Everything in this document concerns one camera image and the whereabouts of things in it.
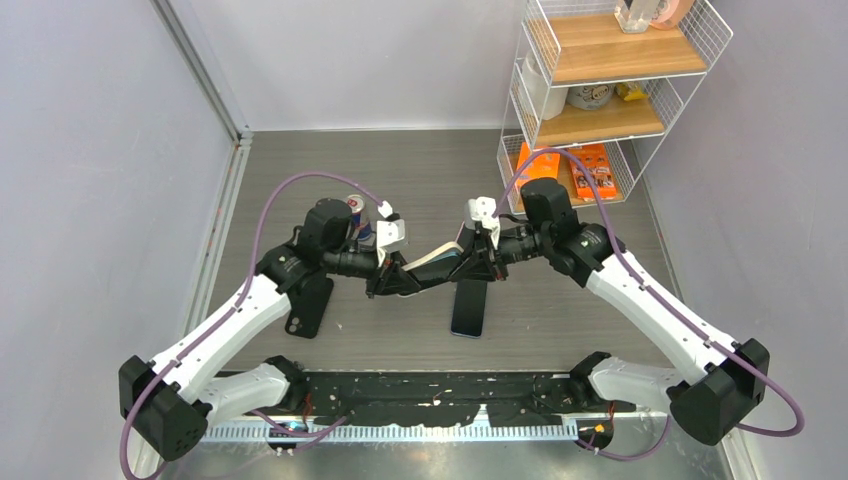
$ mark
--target black smartphone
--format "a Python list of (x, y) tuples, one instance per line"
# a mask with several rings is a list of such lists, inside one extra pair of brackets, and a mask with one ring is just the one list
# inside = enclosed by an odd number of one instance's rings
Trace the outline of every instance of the black smartphone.
[(486, 312), (488, 282), (460, 280), (456, 284), (451, 333), (461, 337), (480, 338)]

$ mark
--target gray table surface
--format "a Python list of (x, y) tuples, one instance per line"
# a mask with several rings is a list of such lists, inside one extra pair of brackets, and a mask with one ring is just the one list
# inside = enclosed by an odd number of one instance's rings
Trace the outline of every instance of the gray table surface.
[[(388, 199), (407, 222), (413, 260), (452, 240), (464, 202), (498, 197), (498, 131), (275, 132), (256, 136), (221, 260), (212, 304), (217, 308), (242, 282), (259, 212), (271, 190), (303, 170), (354, 178)], [(272, 210), (261, 248), (287, 240), (321, 197), (352, 193), (330, 180), (307, 179), (284, 192)], [(637, 186), (611, 205), (618, 236), (661, 283), (670, 277), (647, 204)], [(579, 209), (599, 222), (594, 207)], [(604, 350), (625, 360), (667, 365), (659, 350), (615, 309), (555, 273), (542, 259), (510, 267), (506, 282), (489, 289), (483, 337), (449, 333), (453, 285), (411, 298), (369, 300), (361, 280), (339, 278), (317, 338), (269, 326), (227, 366), (250, 369), (285, 355), (308, 369), (330, 370), (567, 370)]]

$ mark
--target red bull can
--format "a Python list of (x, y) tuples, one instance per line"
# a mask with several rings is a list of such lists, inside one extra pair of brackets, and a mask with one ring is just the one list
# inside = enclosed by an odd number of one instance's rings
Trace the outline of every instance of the red bull can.
[(371, 219), (368, 218), (368, 209), (365, 199), (361, 195), (348, 195), (347, 204), (353, 211), (353, 226), (356, 229), (356, 239), (360, 242), (371, 239), (374, 230), (371, 229)]

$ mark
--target orange box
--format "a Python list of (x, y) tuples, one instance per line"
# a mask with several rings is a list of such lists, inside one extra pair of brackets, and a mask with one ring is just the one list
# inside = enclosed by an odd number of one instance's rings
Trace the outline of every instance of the orange box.
[(592, 174), (592, 178), (587, 180), (583, 172), (577, 168), (574, 161), (569, 160), (571, 164), (571, 176), (574, 179), (574, 186), (577, 188), (578, 198), (581, 200), (595, 200), (595, 196), (592, 195), (592, 189), (589, 188), (587, 181), (595, 183), (598, 193), (601, 194), (601, 198), (604, 200), (613, 199), (618, 195), (618, 189), (615, 186), (615, 174), (612, 172), (612, 166), (607, 158), (607, 151), (602, 143), (573, 147), (569, 148), (568, 151), (580, 159)]
[[(521, 153), (518, 154), (518, 166), (524, 164), (524, 161), (527, 160), (530, 153), (530, 147), (527, 146), (527, 143), (522, 143)], [(521, 172), (521, 175), (518, 176), (518, 180), (515, 182), (515, 188), (520, 190), (525, 183), (537, 178), (557, 178), (557, 174), (559, 174), (559, 157), (560, 155), (558, 153), (546, 153), (536, 157), (536, 159), (533, 160), (533, 163), (524, 169), (524, 171)]]

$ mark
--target gray wall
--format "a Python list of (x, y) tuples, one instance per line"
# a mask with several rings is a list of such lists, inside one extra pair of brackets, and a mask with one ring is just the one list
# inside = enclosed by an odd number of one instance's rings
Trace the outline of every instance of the gray wall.
[[(848, 8), (717, 8), (736, 36), (647, 180), (687, 302), (762, 341), (807, 414), (800, 436), (752, 442), (763, 478), (844, 478)], [(771, 394), (749, 420), (786, 428), (792, 416)]]
[(2, 2), (0, 45), (0, 478), (115, 478), (118, 367), (183, 328), (230, 142), (148, 1)]
[(526, 3), (185, 2), (257, 131), (500, 127)]

